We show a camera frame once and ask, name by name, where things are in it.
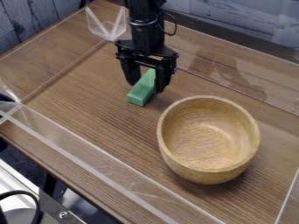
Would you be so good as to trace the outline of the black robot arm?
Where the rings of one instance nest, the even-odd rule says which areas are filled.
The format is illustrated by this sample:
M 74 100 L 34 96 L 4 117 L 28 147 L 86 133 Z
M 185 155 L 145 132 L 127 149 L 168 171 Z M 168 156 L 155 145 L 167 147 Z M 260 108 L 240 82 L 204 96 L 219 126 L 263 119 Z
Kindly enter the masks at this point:
M 169 85 L 176 70 L 179 53 L 164 44 L 163 5 L 165 0 L 125 0 L 131 39 L 120 39 L 115 45 L 125 80 L 135 85 L 141 78 L 140 66 L 155 71 L 155 91 L 161 93 Z

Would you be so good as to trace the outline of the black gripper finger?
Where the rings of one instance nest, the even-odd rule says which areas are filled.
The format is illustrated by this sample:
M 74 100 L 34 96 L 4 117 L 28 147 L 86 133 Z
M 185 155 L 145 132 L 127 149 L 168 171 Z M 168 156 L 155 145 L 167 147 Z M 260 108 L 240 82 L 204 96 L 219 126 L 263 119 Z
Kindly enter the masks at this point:
M 125 76 L 125 81 L 128 82 L 131 86 L 133 86 L 141 77 L 140 65 L 136 63 L 136 61 L 132 58 L 128 58 L 124 55 L 119 56 L 119 60 L 120 60 L 120 65 L 121 65 L 121 69 Z
M 155 67 L 155 91 L 161 93 L 164 88 L 171 83 L 171 78 L 175 73 L 175 64 L 169 59 L 163 59 Z

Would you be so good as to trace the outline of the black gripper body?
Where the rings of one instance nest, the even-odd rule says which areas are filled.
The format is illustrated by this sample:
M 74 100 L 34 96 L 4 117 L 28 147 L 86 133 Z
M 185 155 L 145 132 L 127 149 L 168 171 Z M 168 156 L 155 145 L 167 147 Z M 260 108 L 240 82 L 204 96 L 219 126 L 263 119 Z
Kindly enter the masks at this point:
M 164 20 L 153 18 L 147 20 L 129 19 L 131 39 L 116 41 L 116 58 L 120 55 L 132 58 L 140 66 L 155 68 L 161 60 L 171 60 L 176 67 L 177 52 L 164 44 Z

